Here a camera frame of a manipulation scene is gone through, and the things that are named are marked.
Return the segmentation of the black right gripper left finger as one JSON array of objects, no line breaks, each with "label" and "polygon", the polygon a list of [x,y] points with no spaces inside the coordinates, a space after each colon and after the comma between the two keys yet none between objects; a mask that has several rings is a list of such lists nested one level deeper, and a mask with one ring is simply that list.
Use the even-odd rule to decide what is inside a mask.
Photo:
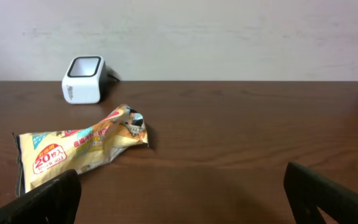
[{"label": "black right gripper left finger", "polygon": [[81,183],[70,169],[0,208],[0,223],[73,224],[81,197]]}]

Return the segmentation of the yellow snack bag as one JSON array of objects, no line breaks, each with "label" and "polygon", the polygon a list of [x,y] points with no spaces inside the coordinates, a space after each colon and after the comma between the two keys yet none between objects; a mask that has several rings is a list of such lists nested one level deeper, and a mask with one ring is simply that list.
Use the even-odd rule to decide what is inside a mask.
[{"label": "yellow snack bag", "polygon": [[147,144],[142,114],[120,105],[85,129],[13,135],[18,150],[18,197],[73,169],[83,174],[112,162],[127,148]]}]

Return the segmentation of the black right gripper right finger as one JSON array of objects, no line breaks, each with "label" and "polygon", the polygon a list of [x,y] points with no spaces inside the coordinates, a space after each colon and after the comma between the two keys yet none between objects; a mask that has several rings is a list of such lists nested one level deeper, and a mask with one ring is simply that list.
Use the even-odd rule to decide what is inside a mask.
[{"label": "black right gripper right finger", "polygon": [[358,224],[358,194],[298,164],[287,165],[285,193],[297,223],[325,223],[324,211],[340,224]]}]

